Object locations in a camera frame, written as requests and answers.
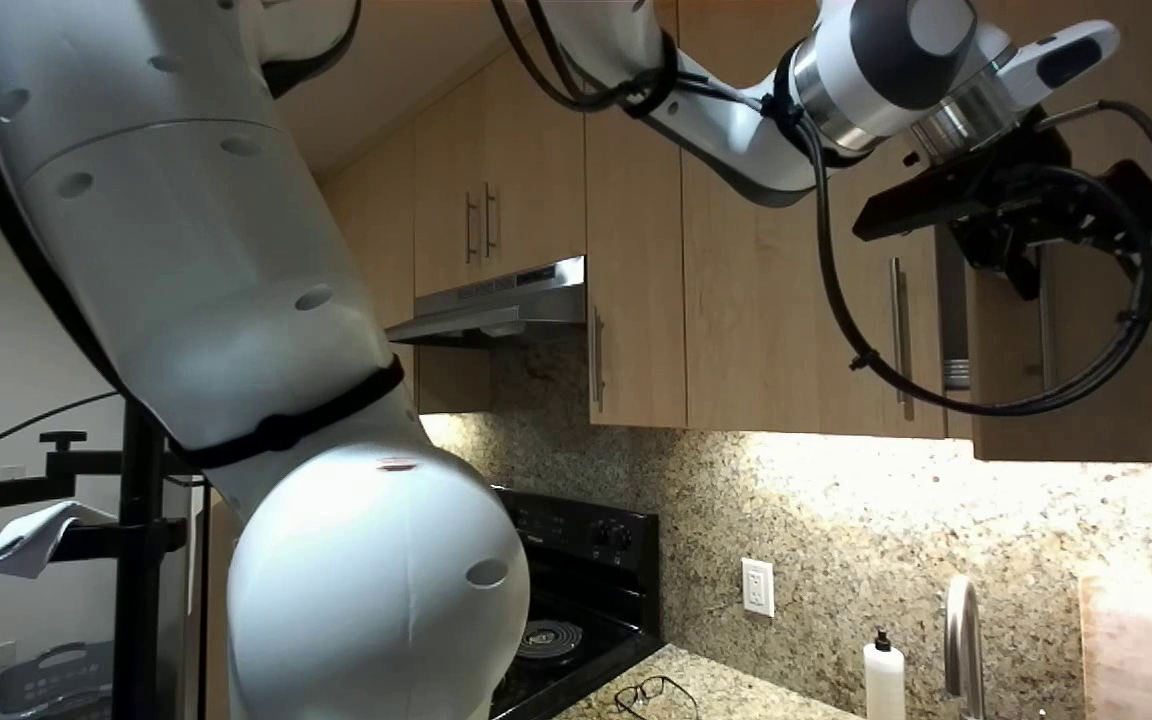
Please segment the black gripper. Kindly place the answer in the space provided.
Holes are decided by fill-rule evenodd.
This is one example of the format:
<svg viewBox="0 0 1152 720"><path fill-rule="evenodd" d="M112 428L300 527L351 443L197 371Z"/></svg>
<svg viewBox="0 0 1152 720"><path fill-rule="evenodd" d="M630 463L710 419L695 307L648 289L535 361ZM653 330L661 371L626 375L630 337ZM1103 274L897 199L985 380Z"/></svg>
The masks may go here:
<svg viewBox="0 0 1152 720"><path fill-rule="evenodd" d="M977 274L995 274L1021 300L1039 298L1039 246L1106 254L1127 280L1152 263L1152 178L1114 159L1099 180L1071 164L1061 133L1014 133L981 164L970 207L947 223Z"/></svg>

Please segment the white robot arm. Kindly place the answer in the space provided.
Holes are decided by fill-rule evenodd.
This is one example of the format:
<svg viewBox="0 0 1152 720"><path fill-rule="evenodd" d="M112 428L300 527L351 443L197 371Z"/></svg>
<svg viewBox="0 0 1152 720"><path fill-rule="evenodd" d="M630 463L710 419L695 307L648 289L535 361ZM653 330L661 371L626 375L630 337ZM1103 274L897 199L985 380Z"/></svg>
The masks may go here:
<svg viewBox="0 0 1152 720"><path fill-rule="evenodd" d="M1009 44L970 0L822 0L756 88L682 58L653 0L493 0L533 78L618 107L760 204L995 93L964 143L1009 204L1087 199L1152 269L1152 172L1021 158L1103 22ZM0 233L87 361L244 494L226 575L246 720L488 720L528 562L482 480L428 443L338 227L276 120L317 73L257 0L0 0Z"/></svg>

